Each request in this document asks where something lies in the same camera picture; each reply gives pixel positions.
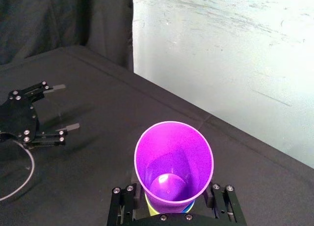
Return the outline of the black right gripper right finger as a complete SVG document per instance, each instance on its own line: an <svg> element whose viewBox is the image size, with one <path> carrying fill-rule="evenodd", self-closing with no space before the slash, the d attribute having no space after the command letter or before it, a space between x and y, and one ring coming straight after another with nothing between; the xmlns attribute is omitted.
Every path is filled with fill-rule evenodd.
<svg viewBox="0 0 314 226"><path fill-rule="evenodd" d="M211 182L204 191L204 199L221 224L247 224L233 185Z"/></svg>

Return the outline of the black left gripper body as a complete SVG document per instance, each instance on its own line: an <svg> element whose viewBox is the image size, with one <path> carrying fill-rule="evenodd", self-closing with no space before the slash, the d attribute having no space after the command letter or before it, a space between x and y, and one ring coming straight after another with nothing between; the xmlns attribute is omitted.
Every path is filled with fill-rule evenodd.
<svg viewBox="0 0 314 226"><path fill-rule="evenodd" d="M29 143L35 139L39 123L30 89L14 90L0 106L0 141L9 139Z"/></svg>

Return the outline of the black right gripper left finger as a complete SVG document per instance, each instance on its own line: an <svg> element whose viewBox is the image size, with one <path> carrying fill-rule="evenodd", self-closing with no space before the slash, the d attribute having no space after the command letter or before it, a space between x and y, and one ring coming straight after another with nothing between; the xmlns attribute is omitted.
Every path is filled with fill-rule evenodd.
<svg viewBox="0 0 314 226"><path fill-rule="evenodd" d="M136 173L126 186L114 187L107 218L108 226L121 226L150 216L143 187Z"/></svg>

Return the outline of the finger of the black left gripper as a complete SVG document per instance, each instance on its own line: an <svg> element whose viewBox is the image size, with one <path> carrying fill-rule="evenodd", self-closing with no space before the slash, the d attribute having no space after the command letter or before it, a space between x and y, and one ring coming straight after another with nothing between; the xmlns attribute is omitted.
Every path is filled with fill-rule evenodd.
<svg viewBox="0 0 314 226"><path fill-rule="evenodd" d="M59 146L65 145L66 136L70 131L74 131L80 127L79 123L75 123L72 125L67 125L64 128L59 130L45 133L45 132L36 132L33 137L27 135L24 138L24 147L26 149L34 149L36 147L51 147L51 146Z"/></svg>
<svg viewBox="0 0 314 226"><path fill-rule="evenodd" d="M23 96L30 102L34 103L45 98L45 95L48 93L56 92L65 88L66 85L49 86L46 81L42 81L38 84L23 89Z"/></svg>

